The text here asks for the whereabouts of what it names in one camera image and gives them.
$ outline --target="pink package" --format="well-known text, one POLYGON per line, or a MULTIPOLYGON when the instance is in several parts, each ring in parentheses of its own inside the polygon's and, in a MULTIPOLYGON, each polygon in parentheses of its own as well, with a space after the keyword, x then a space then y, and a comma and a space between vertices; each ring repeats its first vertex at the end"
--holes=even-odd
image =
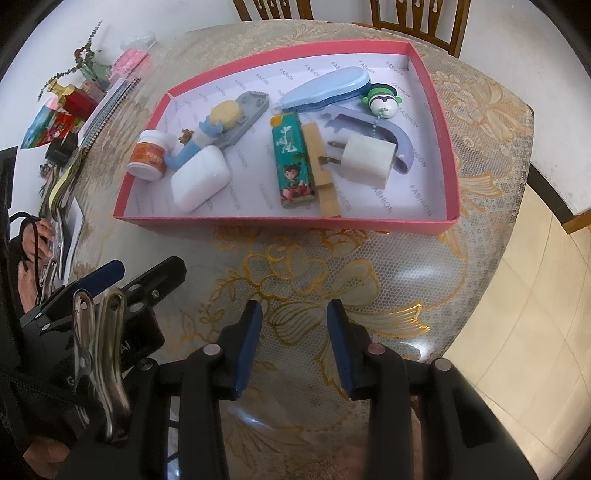
POLYGON ((137 48, 128 48, 117 59, 115 64, 111 67, 111 83, 117 80, 129 77, 131 72, 148 56, 148 52, 138 50, 137 48))

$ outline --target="paper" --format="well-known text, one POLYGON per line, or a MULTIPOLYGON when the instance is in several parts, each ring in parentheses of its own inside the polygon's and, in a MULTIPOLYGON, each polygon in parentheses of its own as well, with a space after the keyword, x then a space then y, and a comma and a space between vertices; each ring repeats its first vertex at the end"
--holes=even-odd
MULTIPOLYGON (((414 164, 408 174, 392 171, 384 190, 344 179, 339 166, 330 165, 344 218, 445 220, 443 168, 433 117, 416 71, 408 57, 394 54, 340 54, 307 57, 264 65, 223 77, 173 98, 157 129, 180 136, 183 128, 196 129, 199 121, 218 103, 242 92, 257 90, 270 95, 271 108, 233 146, 224 150, 232 172, 230 184, 190 214, 176 208, 168 171, 160 181, 134 180, 125 216, 128 217, 320 217, 318 203, 292 209, 281 206, 269 121, 272 106, 289 90, 323 73, 345 66, 366 69, 374 83, 395 87, 402 98, 399 113, 391 121, 409 136, 414 164)), ((367 112, 359 99, 340 105, 367 112)), ((325 143, 346 141, 350 131, 335 134, 326 128, 319 112, 300 114, 302 124, 316 121, 325 143)), ((179 143, 174 153, 180 151, 179 143)), ((328 156, 342 152, 326 147, 328 156)))
POLYGON ((82 213, 82 209, 78 204, 78 201, 74 198, 72 199, 72 204, 70 205, 70 210, 66 216, 66 224, 64 228, 67 228, 68 232, 72 235, 72 242, 70 244, 70 248, 66 254, 66 269, 64 273, 64 280, 61 281, 57 278, 54 281, 56 287, 61 287, 62 285, 68 285, 70 282, 70 270, 72 269, 72 262, 74 260, 74 253, 76 252, 76 245, 78 244, 78 238, 80 237, 80 232, 82 231, 82 225, 84 224, 84 214, 82 213))

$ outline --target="notebook spiral binding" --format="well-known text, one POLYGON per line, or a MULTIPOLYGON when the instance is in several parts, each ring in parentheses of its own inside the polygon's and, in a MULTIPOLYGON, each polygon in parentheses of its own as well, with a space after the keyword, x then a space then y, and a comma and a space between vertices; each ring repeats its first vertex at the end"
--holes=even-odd
POLYGON ((92 126, 88 130, 88 133, 85 135, 84 140, 80 145, 80 150, 82 151, 80 161, 83 161, 87 157, 90 149, 92 148, 92 145, 94 145, 96 139, 111 119, 113 113, 115 113, 117 108, 119 108, 121 102, 123 102, 123 100, 127 98, 131 90, 133 90, 136 87, 140 80, 141 78, 138 77, 133 81, 128 82, 123 89, 115 93, 113 97, 109 100, 109 102, 105 105, 105 107, 102 109, 101 113, 93 121, 92 126))

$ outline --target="cardboard tray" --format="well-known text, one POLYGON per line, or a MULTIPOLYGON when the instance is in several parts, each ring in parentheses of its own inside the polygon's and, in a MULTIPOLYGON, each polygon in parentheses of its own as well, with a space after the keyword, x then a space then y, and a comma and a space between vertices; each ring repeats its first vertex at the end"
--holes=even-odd
MULTIPOLYGON (((215 224, 274 225, 329 229, 404 231, 437 235, 459 218, 459 188, 454 151, 445 115, 431 77, 414 47, 391 40, 344 40, 307 43, 259 53, 204 72, 170 89, 146 128, 180 136, 218 103, 246 90, 270 95, 271 108, 233 146, 224 150, 232 181, 189 215, 176 209, 168 171, 147 182, 126 174, 114 217, 137 225, 215 224), (345 66, 361 66, 374 83, 398 90, 402 104, 391 121, 413 144, 407 174, 392 171, 382 190, 351 182, 330 165, 342 210, 341 218, 322 218, 316 203, 281 207, 269 120, 273 104, 296 86, 345 66)), ((359 100, 339 105, 362 111, 359 100)), ((300 114, 303 124, 316 121, 327 140, 346 140, 349 131, 333 132, 321 112, 300 114)), ((182 145, 179 143, 174 153, 182 145)), ((327 147, 328 155, 335 156, 327 147)))

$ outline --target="blue gripper pad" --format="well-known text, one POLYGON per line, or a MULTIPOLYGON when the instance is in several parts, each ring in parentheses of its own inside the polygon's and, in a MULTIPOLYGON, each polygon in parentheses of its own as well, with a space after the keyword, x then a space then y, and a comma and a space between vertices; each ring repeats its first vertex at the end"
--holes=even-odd
POLYGON ((334 300, 329 302, 326 309, 326 322, 329 330, 330 343, 335 355, 337 370, 339 372, 340 384, 351 398, 353 396, 352 364, 350 350, 343 332, 343 327, 348 325, 349 319, 346 317, 345 310, 340 302, 339 304, 336 304, 334 300))
POLYGON ((250 317, 247 320, 249 321, 249 326, 244 335, 244 340, 238 353, 238 360, 236 361, 236 380, 234 381, 233 389, 237 398, 242 395, 242 392, 248 385, 252 364, 255 360, 256 346, 258 345, 262 328, 261 304, 256 302, 254 308, 247 305, 244 313, 247 313, 249 309, 252 309, 250 311, 250 317))
POLYGON ((89 273, 76 282, 76 290, 82 288, 96 297, 111 285, 121 280, 125 275, 125 266, 119 260, 111 260, 109 263, 89 273))

